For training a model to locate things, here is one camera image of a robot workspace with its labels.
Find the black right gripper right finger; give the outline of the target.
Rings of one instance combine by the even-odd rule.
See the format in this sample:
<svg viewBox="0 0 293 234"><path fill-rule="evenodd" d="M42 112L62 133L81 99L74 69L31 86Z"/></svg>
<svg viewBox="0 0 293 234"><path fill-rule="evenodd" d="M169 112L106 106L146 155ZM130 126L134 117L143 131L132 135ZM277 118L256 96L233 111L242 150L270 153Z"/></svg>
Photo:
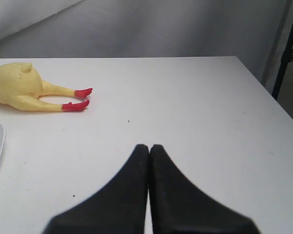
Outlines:
<svg viewBox="0 0 293 234"><path fill-rule="evenodd" d="M162 145L150 150L149 197L155 234L258 234L248 217L190 182Z"/></svg>

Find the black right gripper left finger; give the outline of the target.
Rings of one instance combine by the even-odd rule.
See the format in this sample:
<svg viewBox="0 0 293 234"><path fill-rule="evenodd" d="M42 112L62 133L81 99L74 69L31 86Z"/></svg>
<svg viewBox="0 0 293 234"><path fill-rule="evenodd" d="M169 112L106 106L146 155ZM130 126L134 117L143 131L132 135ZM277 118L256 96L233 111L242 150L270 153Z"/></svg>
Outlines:
<svg viewBox="0 0 293 234"><path fill-rule="evenodd" d="M45 234L142 234L148 193L148 147L136 145L120 171L87 200L53 217Z"/></svg>

